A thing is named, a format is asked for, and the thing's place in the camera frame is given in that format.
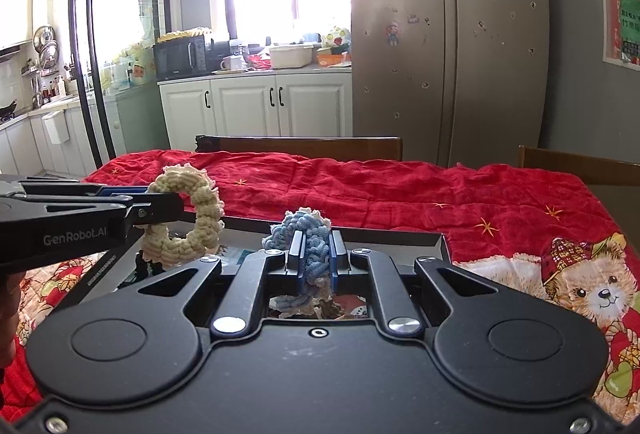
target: refrigerator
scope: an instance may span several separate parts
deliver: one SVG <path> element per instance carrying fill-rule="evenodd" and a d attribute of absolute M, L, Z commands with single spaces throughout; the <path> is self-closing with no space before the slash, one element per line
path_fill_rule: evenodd
<path fill-rule="evenodd" d="M 537 146 L 548 0 L 351 0 L 354 136 L 405 160 L 514 164 Z"/>
<path fill-rule="evenodd" d="M 68 0 L 70 48 L 96 168 L 169 147 L 152 46 L 171 31 L 168 0 Z"/>

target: cream knitted hair tie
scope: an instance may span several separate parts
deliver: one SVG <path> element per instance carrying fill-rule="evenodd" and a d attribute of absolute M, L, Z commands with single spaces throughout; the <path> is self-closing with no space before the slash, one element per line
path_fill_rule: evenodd
<path fill-rule="evenodd" d="M 198 170 L 188 163 L 164 167 L 164 173 L 149 185 L 147 192 L 176 192 L 187 194 L 196 210 L 196 222 L 185 239 L 169 238 L 166 224 L 145 224 L 142 238 L 144 260 L 161 262 L 165 269 L 195 260 L 216 250 L 219 234 L 225 227 L 220 218 L 225 204 L 218 197 L 218 187 L 205 170 Z"/>

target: cartoon girl sticker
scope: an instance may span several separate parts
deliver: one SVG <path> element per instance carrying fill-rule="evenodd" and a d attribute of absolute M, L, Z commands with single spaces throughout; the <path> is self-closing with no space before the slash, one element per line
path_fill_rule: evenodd
<path fill-rule="evenodd" d="M 400 25 L 397 22 L 392 22 L 386 27 L 386 42 L 390 46 L 397 46 L 400 37 Z"/>

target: hanging pot lid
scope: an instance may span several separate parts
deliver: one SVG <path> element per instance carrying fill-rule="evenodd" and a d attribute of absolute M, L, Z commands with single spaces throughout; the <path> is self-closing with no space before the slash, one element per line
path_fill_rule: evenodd
<path fill-rule="evenodd" d="M 58 43 L 55 40 L 50 40 L 47 42 L 42 51 L 40 52 L 40 56 L 38 57 L 38 65 L 41 70 L 48 70 L 55 67 L 58 62 Z"/>
<path fill-rule="evenodd" d="M 40 53 L 44 49 L 44 45 L 47 42 L 51 42 L 55 39 L 56 31 L 53 29 L 53 26 L 50 26 L 49 24 L 40 26 L 33 33 L 33 47 L 36 50 L 36 53 Z"/>

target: white mug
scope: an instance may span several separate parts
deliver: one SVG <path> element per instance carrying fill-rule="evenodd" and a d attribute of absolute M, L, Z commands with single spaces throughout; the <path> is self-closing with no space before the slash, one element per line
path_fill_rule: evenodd
<path fill-rule="evenodd" d="M 231 55 L 230 57 L 224 57 L 220 62 L 220 67 L 224 70 L 238 71 L 244 69 L 242 63 L 244 59 L 242 55 Z"/>

